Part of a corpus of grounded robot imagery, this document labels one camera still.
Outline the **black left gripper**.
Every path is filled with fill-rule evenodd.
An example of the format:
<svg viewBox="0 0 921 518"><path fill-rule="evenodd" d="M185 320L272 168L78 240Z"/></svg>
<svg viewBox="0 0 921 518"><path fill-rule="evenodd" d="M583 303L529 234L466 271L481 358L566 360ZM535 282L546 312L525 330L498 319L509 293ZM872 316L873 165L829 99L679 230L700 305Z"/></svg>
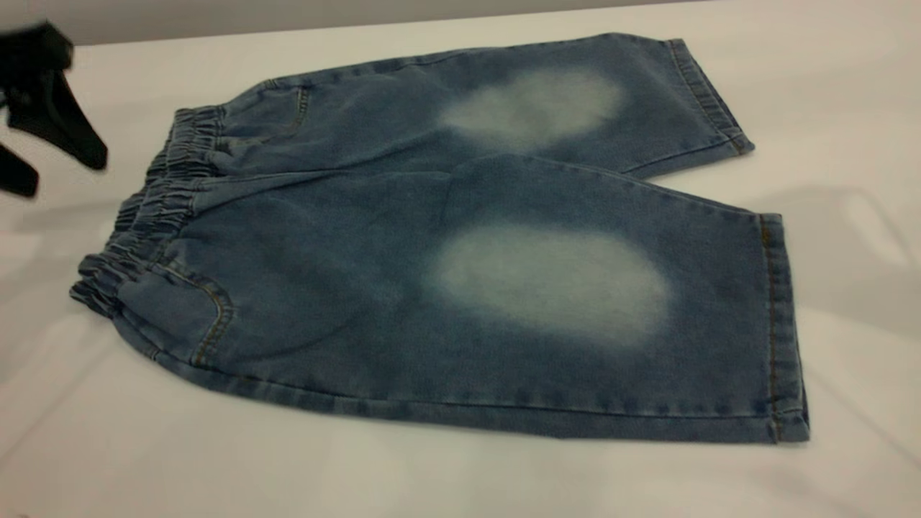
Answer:
<svg viewBox="0 0 921 518"><path fill-rule="evenodd" d="M10 128L58 147L93 171L104 171L108 148L83 114L65 78L73 65L72 40L49 21L6 29L1 35L1 88ZM0 148L1 190L34 198L39 174Z"/></svg>

